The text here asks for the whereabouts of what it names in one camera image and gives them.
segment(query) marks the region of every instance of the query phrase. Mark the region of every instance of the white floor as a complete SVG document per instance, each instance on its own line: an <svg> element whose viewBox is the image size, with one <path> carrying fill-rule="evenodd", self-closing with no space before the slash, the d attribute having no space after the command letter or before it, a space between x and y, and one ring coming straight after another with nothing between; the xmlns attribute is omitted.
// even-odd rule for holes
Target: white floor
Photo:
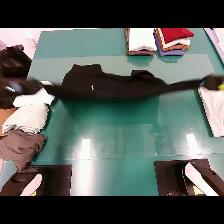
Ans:
<svg viewBox="0 0 224 224"><path fill-rule="evenodd" d="M38 43L42 31L72 29L97 28L0 28L0 40L8 47L22 44L24 46L24 52L33 59L36 50L35 42Z"/></svg>

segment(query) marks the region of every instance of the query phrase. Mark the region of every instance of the red object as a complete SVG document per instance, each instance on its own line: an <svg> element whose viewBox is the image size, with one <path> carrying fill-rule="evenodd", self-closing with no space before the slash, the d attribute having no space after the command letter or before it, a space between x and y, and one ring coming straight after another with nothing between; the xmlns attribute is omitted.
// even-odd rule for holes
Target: red object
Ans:
<svg viewBox="0 0 224 224"><path fill-rule="evenodd" d="M173 40L193 37L194 33L186 28L161 28L165 43L169 43Z"/></svg>

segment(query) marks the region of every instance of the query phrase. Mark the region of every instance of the black garment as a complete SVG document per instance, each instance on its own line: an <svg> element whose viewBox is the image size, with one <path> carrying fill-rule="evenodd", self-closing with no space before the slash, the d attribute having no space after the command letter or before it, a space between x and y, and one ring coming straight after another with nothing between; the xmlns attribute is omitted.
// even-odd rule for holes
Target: black garment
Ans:
<svg viewBox="0 0 224 224"><path fill-rule="evenodd" d="M171 91L198 88L201 80L166 84L147 70L133 70L131 76L104 73L99 64L73 65L62 86L44 86L59 98L137 98L160 95Z"/></svg>

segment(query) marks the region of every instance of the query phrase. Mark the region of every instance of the red cloth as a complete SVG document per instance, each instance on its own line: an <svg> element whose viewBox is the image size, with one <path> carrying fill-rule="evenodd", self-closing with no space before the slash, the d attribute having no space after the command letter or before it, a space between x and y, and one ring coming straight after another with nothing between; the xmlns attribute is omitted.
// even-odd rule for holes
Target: red cloth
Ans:
<svg viewBox="0 0 224 224"><path fill-rule="evenodd" d="M165 43L169 43L180 38L194 36L194 33L186 28L161 28L161 30L163 32Z"/></svg>

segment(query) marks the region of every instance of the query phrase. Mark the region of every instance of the teal tabletop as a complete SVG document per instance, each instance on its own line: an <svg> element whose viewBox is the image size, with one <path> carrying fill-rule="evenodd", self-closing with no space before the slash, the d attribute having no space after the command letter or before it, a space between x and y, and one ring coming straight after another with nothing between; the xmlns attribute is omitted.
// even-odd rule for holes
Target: teal tabletop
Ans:
<svg viewBox="0 0 224 224"><path fill-rule="evenodd" d="M128 76L147 69L168 83L224 73L202 28L184 56L126 56L123 29L42 32L29 76L61 83L73 64ZM224 178L223 138L214 138L197 90L138 100L55 100L33 164L72 164L71 195L158 195L154 161L208 158ZM7 161L0 187L15 172Z"/></svg>

